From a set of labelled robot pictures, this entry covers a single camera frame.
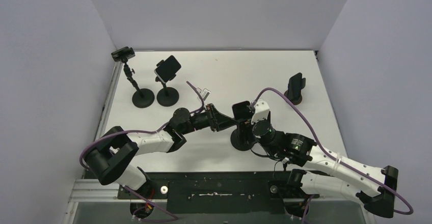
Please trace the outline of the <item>black round-base phone stand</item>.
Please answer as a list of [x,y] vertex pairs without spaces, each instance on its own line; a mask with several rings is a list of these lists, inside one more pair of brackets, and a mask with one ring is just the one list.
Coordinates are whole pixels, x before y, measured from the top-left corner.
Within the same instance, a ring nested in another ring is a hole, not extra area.
[[252,124],[248,121],[237,125],[230,135],[231,145],[239,151],[248,151],[255,145]]

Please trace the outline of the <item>purple-edged black smartphone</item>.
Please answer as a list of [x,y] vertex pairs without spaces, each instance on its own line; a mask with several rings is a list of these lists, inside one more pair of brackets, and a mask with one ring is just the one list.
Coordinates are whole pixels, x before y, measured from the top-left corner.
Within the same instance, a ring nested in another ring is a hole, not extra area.
[[249,120],[254,114],[249,101],[243,101],[232,105],[232,112],[234,119],[237,121]]

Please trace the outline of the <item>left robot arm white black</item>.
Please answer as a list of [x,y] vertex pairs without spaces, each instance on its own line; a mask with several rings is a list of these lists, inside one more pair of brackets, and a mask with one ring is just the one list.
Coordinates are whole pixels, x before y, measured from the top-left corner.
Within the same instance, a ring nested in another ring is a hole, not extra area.
[[235,125],[237,121],[234,118],[220,113],[213,104],[206,105],[205,109],[197,114],[186,108],[179,108],[158,131],[113,127],[110,132],[84,149],[80,161],[93,172],[101,185],[118,183],[130,188],[136,197],[145,198],[151,191],[151,184],[140,168],[131,165],[135,156],[175,152],[186,143],[185,134],[204,128],[218,132]]

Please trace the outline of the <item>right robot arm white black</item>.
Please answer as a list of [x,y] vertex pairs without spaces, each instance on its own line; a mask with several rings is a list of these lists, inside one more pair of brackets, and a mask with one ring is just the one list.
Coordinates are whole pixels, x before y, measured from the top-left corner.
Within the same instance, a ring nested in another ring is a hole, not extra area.
[[321,146],[315,139],[275,130],[269,118],[238,120],[231,140],[259,144],[265,158],[299,166],[286,183],[293,197],[303,193],[339,195],[379,217],[392,218],[396,212],[399,171],[393,166],[359,163]]

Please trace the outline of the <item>brown wooden round phone stand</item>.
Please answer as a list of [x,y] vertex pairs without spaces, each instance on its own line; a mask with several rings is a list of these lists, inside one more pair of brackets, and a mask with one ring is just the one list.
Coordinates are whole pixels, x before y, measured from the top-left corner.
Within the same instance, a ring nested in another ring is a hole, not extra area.
[[284,92],[284,96],[288,98],[290,102],[294,105],[299,105],[303,101],[301,92],[290,92],[289,90]]

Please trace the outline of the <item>tall black tripod phone stand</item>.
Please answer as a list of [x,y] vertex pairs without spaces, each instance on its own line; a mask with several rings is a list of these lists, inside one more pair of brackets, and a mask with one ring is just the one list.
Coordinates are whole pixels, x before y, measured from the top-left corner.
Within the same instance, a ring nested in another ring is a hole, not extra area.
[[141,89],[139,87],[138,83],[134,80],[132,76],[134,74],[134,71],[130,69],[130,67],[127,65],[127,62],[127,59],[122,60],[122,63],[124,64],[123,71],[126,75],[127,80],[136,90],[132,95],[132,103],[137,108],[147,108],[154,102],[155,95],[150,89]]

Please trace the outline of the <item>dark blue-edged smartphone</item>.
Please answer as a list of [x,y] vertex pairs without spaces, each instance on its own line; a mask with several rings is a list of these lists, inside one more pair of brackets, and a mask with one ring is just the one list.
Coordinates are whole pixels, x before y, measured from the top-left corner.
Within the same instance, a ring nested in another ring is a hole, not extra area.
[[287,90],[289,90],[292,93],[301,92],[302,94],[302,89],[305,86],[306,86],[306,79],[303,77],[303,74],[299,72],[289,79]]

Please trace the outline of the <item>black smartphone white edge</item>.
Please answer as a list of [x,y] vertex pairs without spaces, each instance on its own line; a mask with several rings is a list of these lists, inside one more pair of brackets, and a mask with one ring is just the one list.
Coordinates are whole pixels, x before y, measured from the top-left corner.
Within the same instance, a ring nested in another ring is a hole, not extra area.
[[157,67],[154,70],[156,74],[156,82],[167,83],[172,80],[176,73],[181,69],[181,64],[178,60],[173,56],[169,56],[167,59],[162,60],[157,64]]

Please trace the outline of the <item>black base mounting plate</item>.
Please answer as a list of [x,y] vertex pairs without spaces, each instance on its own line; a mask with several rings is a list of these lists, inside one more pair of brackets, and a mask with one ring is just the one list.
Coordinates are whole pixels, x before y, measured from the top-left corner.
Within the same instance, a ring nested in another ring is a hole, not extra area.
[[290,172],[148,173],[144,196],[167,204],[174,214],[238,214],[299,211],[308,194],[290,185]]

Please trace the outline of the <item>aluminium frame rail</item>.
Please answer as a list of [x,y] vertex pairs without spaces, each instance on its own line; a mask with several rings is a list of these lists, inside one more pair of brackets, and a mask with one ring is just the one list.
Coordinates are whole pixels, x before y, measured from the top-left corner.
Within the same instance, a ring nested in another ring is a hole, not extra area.
[[[109,89],[102,106],[102,111],[94,139],[98,139],[105,133],[105,128],[110,115],[115,90],[118,84],[119,77],[122,73],[122,66],[123,65],[120,63],[117,63],[114,66],[114,70],[109,84]],[[74,223],[79,203],[105,203],[114,202],[117,200],[117,197],[114,196],[114,191],[118,188],[118,184],[114,183],[107,186],[102,186],[99,184],[97,179],[84,179],[85,175],[86,171],[84,171],[82,176],[76,179],[74,182],[62,223]]]

